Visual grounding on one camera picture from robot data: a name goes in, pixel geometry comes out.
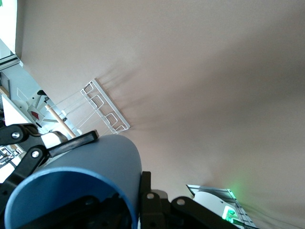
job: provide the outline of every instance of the blue cylinder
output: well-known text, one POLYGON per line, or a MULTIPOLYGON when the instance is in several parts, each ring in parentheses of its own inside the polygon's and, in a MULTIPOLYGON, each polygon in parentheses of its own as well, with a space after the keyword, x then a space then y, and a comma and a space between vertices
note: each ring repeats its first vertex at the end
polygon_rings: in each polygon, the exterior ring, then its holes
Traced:
POLYGON ((136 229, 141 173, 139 152, 128 138, 100 137, 22 181, 7 203, 5 227, 18 228, 86 195, 103 201, 119 193, 129 209, 132 228, 136 229))

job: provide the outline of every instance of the black plastic part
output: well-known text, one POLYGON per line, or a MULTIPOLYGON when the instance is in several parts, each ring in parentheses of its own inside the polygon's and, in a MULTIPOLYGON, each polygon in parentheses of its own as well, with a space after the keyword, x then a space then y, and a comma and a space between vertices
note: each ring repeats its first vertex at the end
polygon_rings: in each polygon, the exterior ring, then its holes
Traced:
POLYGON ((43 90, 39 90, 38 92, 37 92, 37 95, 47 95, 43 90))
POLYGON ((96 139, 98 139, 98 134, 96 131, 90 131, 86 134, 83 134, 79 137, 76 137, 76 138, 73 138, 67 142, 64 142, 64 143, 61 143, 57 146, 54 146, 49 150, 49 154, 50 154, 50 157, 55 157, 57 155, 60 155, 64 152, 67 152, 71 149, 74 149, 76 147, 79 147, 79 146, 82 146, 84 144, 87 144, 89 142, 92 142, 96 139))
POLYGON ((39 123, 37 123, 37 122, 35 122, 35 123, 38 127, 42 128, 42 126, 39 123))
POLYGON ((0 146, 17 144, 27 140, 29 137, 28 131, 22 125, 10 125, 0 129, 0 146), (19 134, 18 138, 13 138, 12 135, 19 134))
POLYGON ((19 229, 130 229, 131 223, 124 200, 115 194, 102 203, 93 196, 79 198, 19 229))
POLYGON ((162 211, 161 200, 158 194, 146 192, 141 197, 141 228, 142 229, 165 229, 166 219, 162 211))
POLYGON ((0 146, 12 144, 19 144, 24 151, 33 146, 44 146, 41 134, 34 124, 14 124, 1 128, 0 146))
POLYGON ((7 201, 16 186, 26 177, 31 175, 36 167, 48 156, 48 151, 43 146, 35 146, 28 150, 14 172, 3 182, 0 187, 0 216, 3 216, 7 201))
POLYGON ((19 229, 51 229, 61 228, 67 223, 80 220, 97 211, 100 201, 93 196, 79 198, 55 211, 52 211, 34 221, 19 227, 19 229))
POLYGON ((139 195, 141 229, 237 228, 188 197, 176 198, 171 203, 160 198, 151 190, 150 172, 142 173, 139 195))
POLYGON ((178 197, 171 203, 172 213, 181 216, 185 220, 185 228, 193 229, 236 229, 232 223, 222 219, 197 202, 188 197, 178 197), (179 205, 178 200, 183 200, 184 204, 179 205))

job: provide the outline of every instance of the green light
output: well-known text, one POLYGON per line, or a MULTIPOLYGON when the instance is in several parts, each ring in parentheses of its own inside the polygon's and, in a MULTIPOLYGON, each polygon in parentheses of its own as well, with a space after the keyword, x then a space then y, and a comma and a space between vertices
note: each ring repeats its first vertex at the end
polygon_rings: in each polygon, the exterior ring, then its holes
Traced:
POLYGON ((238 219, 238 217, 235 210, 230 206, 226 205, 224 207, 223 219, 230 223, 233 223, 234 219, 238 219))

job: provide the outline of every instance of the screw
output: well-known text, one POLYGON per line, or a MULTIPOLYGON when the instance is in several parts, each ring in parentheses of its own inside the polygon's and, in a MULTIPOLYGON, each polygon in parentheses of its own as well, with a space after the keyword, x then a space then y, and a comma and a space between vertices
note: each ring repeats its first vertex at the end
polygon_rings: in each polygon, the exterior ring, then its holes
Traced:
POLYGON ((146 197, 148 199, 153 199, 154 198, 154 194, 153 193, 148 193, 146 197))
POLYGON ((180 205, 180 206, 182 206, 182 205, 185 204, 185 200, 184 200, 184 199, 178 199, 178 200, 177 200, 177 204, 180 205))
POLYGON ((33 151, 32 152, 32 157, 33 158, 37 158, 39 156, 39 152, 38 151, 33 151))
POLYGON ((20 134, 18 132, 14 132, 11 134, 11 137, 14 138, 14 139, 17 139, 20 137, 20 134))

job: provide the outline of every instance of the white wire rack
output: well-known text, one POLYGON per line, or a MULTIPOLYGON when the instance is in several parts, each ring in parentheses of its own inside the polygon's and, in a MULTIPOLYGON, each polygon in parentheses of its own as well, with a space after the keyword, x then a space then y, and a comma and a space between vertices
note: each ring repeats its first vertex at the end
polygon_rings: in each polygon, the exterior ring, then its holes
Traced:
POLYGON ((87 83, 80 92, 54 106, 61 109, 61 118, 66 117, 74 124, 72 131, 78 134, 96 129, 102 136, 109 131, 118 134, 130 128, 129 123, 95 79, 87 83))

